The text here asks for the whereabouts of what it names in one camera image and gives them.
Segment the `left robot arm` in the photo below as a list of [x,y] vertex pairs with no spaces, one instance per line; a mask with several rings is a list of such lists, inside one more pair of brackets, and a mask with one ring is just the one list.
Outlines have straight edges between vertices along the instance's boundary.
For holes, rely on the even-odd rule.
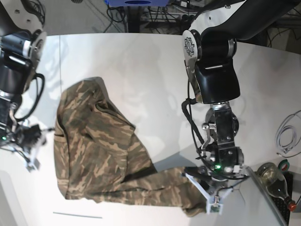
[[193,143],[207,169],[191,175],[203,181],[244,181],[239,124],[230,101],[240,96],[233,58],[238,41],[262,32],[299,4],[297,0],[211,0],[182,34],[188,97],[182,111],[190,123]]

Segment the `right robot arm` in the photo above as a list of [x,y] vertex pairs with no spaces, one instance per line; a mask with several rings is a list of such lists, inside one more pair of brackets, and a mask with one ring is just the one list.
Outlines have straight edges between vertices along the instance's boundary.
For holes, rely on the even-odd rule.
[[[0,145],[14,144],[31,149],[41,136],[39,126],[26,126],[45,87],[44,75],[37,73],[47,34],[45,10],[39,0],[2,0],[0,2]],[[16,112],[22,95],[32,81],[37,85],[35,102],[22,117]]]

